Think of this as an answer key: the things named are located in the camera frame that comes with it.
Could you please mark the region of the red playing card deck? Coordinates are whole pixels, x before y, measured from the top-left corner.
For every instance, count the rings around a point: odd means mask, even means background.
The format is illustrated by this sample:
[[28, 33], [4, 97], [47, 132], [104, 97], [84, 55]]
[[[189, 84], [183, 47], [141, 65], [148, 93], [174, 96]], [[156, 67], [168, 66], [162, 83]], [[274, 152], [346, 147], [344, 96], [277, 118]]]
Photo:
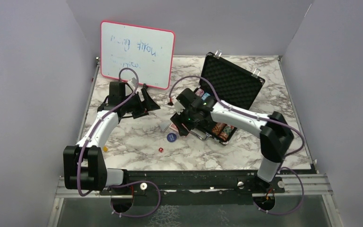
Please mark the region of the red playing card deck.
[[172, 130], [172, 131], [174, 131], [174, 132], [179, 132], [179, 130], [178, 130], [178, 128], [177, 128], [177, 126], [175, 125], [175, 124], [171, 124], [170, 126], [169, 126], [169, 128]]

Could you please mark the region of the light blue chip stack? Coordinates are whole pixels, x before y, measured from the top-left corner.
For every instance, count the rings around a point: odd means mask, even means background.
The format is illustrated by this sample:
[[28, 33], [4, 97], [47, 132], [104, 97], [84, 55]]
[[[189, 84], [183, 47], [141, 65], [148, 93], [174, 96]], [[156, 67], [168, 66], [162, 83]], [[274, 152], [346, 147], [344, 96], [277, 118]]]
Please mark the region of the light blue chip stack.
[[210, 94], [209, 94], [209, 93], [204, 93], [204, 94], [201, 96], [201, 99], [202, 99], [202, 100], [206, 100], [209, 96], [210, 96]]

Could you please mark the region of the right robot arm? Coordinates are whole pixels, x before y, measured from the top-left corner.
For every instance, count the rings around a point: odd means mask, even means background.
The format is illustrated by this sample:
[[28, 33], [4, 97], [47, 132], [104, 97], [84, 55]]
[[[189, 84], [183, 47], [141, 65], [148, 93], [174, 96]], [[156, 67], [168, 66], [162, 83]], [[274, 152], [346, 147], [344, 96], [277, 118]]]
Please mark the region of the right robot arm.
[[254, 179], [254, 187], [259, 192], [266, 192], [272, 187], [272, 180], [294, 139], [292, 127], [281, 113], [267, 115], [251, 112], [219, 100], [217, 96], [202, 99], [189, 88], [184, 89], [175, 100], [170, 100], [169, 105], [175, 108], [171, 121], [181, 136], [187, 136], [203, 123], [216, 122], [259, 138], [263, 158]]

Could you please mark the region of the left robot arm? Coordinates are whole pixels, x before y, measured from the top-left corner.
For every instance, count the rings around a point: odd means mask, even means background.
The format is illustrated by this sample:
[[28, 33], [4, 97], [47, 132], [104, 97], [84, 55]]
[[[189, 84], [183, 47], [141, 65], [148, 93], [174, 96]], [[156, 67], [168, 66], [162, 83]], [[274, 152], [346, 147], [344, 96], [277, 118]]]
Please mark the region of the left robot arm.
[[104, 145], [125, 115], [131, 114], [136, 119], [159, 109], [147, 92], [147, 85], [138, 92], [126, 82], [110, 82], [109, 95], [98, 107], [93, 125], [76, 145], [63, 151], [65, 187], [79, 191], [112, 187], [118, 194], [126, 193], [130, 187], [127, 172], [106, 167]]

